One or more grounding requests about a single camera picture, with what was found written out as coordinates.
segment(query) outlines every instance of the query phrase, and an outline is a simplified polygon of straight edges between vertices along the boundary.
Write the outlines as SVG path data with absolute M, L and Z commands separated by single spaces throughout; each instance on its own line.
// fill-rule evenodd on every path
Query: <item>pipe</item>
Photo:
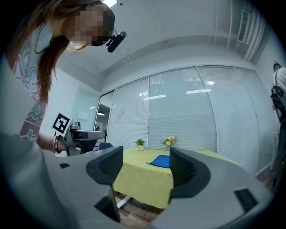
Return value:
M 241 11 L 240 29 L 238 30 L 238 36 L 237 36 L 237 40 L 236 40 L 236 46 L 235 46 L 235 48 L 234 48 L 235 51 L 236 51 L 236 49 L 237 49 L 238 42 L 240 42 L 240 41 L 238 40 L 238 38 L 240 37 L 241 26 L 242 26 L 242 20 L 243 20 L 243 10 Z
M 247 34 L 247 38 L 245 43 L 248 45 L 250 42 L 250 39 L 252 37 L 253 31 L 254 31 L 254 26 L 255 26 L 255 19 L 256 19 L 256 11 L 253 10 L 252 14 L 250 15 L 250 28 L 249 28 L 249 33 Z
M 215 14 L 215 35 L 214 35 L 214 46 L 215 46 L 216 35 L 217 35 L 217 32 L 218 32 L 218 15 L 217 15 L 217 12 L 216 12 L 215 0 L 214 0 L 214 14 Z
M 260 44 L 261 37 L 263 35 L 263 31 L 264 31 L 264 21 L 263 21 L 263 18 L 260 17 L 260 24 L 259 24 L 259 28 L 258 28 L 258 34 L 257 34 L 257 37 L 255 39 L 253 48 L 252 48 L 248 58 L 246 59 L 247 61 L 250 61 L 252 59 L 253 55 L 255 54 L 255 52 L 256 52 L 259 44 Z
M 242 43 L 241 43 L 241 42 L 239 42 L 239 43 L 238 43 L 238 46 L 237 46 L 237 52 L 239 52 L 239 51 L 240 51 L 240 47 L 241 47 L 241 45 L 242 45 Z
M 244 56 L 244 60 L 247 60 L 249 58 L 249 55 L 250 55 L 250 52 L 252 51 L 253 49 L 253 45 L 254 45 L 254 42 L 257 38 L 257 35 L 258 35 L 258 29 L 259 29 L 259 25 L 260 25 L 260 14 L 257 13 L 257 17 L 256 17 L 256 21 L 255 21 L 255 28 L 254 28 L 254 32 L 253 32 L 253 35 L 251 37 L 251 41 L 250 41 L 250 44 L 248 46 L 248 49 L 247 49 L 247 52 Z
M 247 24 L 246 24 L 246 29 L 245 29 L 245 35 L 244 35 L 244 38 L 243 38 L 243 41 L 242 42 L 245 42 L 246 41 L 246 34 L 249 33 L 249 26 L 250 26 L 250 21 L 251 21 L 251 13 L 245 11 L 247 14 L 248 14 L 248 20 L 247 20 Z
M 229 28 L 229 35 L 228 35 L 228 41 L 227 41 L 227 49 L 228 49 L 228 45 L 229 45 L 229 41 L 231 39 L 231 29 L 232 29 L 232 0 L 230 0 L 231 3 L 231 24 L 230 24 L 230 28 Z

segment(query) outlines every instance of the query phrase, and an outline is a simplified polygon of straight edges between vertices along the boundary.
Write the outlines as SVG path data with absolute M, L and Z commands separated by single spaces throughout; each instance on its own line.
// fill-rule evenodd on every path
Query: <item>person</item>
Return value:
M 273 86 L 279 86 L 286 93 L 286 68 L 275 61 L 273 70 Z
M 52 72 L 74 42 L 80 50 L 112 36 L 115 16 L 99 0 L 42 0 L 20 23 L 0 62 L 0 132 L 55 151 L 55 137 L 40 133 Z M 58 139 L 56 152 L 66 150 Z

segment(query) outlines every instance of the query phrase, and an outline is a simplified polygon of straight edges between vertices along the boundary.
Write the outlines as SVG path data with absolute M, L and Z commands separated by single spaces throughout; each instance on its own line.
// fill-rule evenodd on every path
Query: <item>backpack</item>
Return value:
M 286 123 L 286 93 L 281 87 L 277 86 L 277 72 L 275 74 L 275 85 L 271 89 L 270 98 L 273 101 L 277 117 L 282 125 Z

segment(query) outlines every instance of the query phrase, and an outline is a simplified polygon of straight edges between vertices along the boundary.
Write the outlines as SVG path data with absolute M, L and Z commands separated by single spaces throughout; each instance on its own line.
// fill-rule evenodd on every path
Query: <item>glass wall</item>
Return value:
M 79 86 L 76 91 L 71 117 L 79 121 L 82 130 L 93 131 L 94 121 L 97 114 L 99 96 L 86 87 Z
M 112 104 L 107 141 L 124 149 L 135 147 L 135 138 L 147 141 L 148 79 L 117 88 Z
M 218 154 L 255 173 L 258 129 L 248 91 L 234 67 L 202 66 L 218 127 Z
M 142 138 L 146 148 L 166 150 L 162 140 L 176 136 L 175 147 L 216 152 L 254 175 L 271 162 L 275 126 L 255 71 L 199 66 L 117 88 L 107 141 L 127 149 Z
M 257 115 L 259 151 L 257 158 L 256 173 L 268 166 L 272 161 L 273 138 L 276 131 L 274 111 L 271 100 L 259 75 L 252 70 L 236 68 L 243 79 L 251 96 Z
M 216 152 L 213 110 L 196 68 L 150 77 L 149 148 L 166 149 L 161 142 L 169 136 L 176 147 Z

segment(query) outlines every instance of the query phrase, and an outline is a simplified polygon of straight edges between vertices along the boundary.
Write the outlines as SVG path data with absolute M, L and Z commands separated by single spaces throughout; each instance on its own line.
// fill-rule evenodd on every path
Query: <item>yellow tablecloth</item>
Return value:
M 230 161 L 209 150 L 197 152 Z M 159 155 L 169 155 L 169 151 L 137 151 L 134 148 L 124 150 L 123 166 L 113 184 L 114 190 L 156 208 L 166 208 L 173 189 L 172 172 L 170 169 L 146 164 Z

